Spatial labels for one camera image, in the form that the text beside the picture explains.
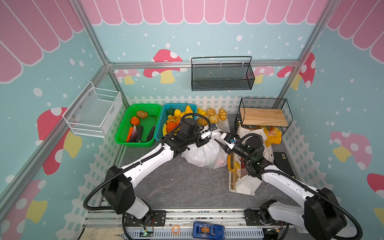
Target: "wire shelf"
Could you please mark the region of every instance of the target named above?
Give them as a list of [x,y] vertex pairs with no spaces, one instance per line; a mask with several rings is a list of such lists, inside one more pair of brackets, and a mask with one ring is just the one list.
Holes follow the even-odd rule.
[[192,91],[251,90],[255,81],[251,60],[250,56],[192,58]]
[[63,118],[74,134],[105,137],[121,106],[120,92],[95,88],[89,82]]
[[284,98],[241,98],[240,105],[237,110],[237,115],[235,119],[235,128],[236,132],[239,126],[249,127],[249,125],[243,124],[244,118],[241,118],[240,110],[242,109],[245,112],[245,108],[263,108],[263,109],[281,109],[285,116],[288,127],[276,126],[284,134],[285,131],[289,128],[292,123],[292,112],[289,108],[288,100]]

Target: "green basket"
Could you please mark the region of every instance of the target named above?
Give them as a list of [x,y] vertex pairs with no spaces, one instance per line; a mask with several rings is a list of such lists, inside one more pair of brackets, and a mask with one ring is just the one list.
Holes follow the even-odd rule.
[[150,147],[153,145],[155,141],[155,137],[153,137],[150,141],[147,142],[126,142],[128,137],[129,128],[132,127],[131,118],[136,116],[137,111],[145,111],[148,113],[148,117],[145,119],[140,119],[140,125],[143,126],[143,134],[141,139],[144,140],[148,137],[149,132],[153,128],[153,126],[157,126],[157,122],[161,113],[162,107],[158,104],[150,104],[150,103],[139,103],[131,105],[120,124],[120,127],[115,135],[115,141],[117,144],[126,145],[127,147]]

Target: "orange ring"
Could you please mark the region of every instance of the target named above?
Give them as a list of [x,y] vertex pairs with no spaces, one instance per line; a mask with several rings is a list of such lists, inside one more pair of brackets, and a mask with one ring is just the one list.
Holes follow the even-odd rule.
[[175,235],[177,235],[177,234],[179,234],[179,232],[180,232],[180,228],[179,228],[177,225],[175,225],[175,226],[172,228],[172,233],[175,234]]

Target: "wooden board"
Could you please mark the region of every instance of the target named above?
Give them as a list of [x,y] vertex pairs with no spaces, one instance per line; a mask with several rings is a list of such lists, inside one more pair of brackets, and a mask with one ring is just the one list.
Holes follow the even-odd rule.
[[288,127],[281,109],[240,108],[240,115],[244,125]]

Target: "black wire basket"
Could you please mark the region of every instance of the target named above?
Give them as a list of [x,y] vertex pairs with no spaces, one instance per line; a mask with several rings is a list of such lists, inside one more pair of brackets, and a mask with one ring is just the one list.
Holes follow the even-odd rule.
[[288,127],[281,127],[281,126],[270,126],[270,127],[278,127],[280,131],[284,134],[285,131],[289,128],[289,126],[292,123],[292,112],[289,108],[288,100],[284,98],[241,98],[240,105],[237,110],[237,115],[235,119],[235,129],[237,132],[237,129],[239,126],[245,127],[245,128],[252,128],[250,125],[243,124],[245,116],[243,118],[241,117],[240,110],[243,109],[243,112],[245,113],[245,108],[263,108],[263,109],[281,109],[283,111],[283,114],[285,116],[285,119],[287,120]]
[[251,90],[255,81],[251,60],[250,56],[192,58],[192,91]]

